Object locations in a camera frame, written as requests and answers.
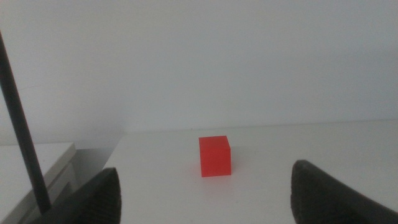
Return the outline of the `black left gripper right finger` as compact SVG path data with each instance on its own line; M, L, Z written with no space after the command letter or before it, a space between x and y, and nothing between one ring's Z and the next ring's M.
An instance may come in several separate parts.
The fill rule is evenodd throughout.
M397 212L306 160L292 167L290 207L299 224L397 224Z

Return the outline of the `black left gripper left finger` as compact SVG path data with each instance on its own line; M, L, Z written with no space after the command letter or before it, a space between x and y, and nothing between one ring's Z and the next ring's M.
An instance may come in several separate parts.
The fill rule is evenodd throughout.
M121 187L115 168L103 169L33 224L118 224L121 222Z

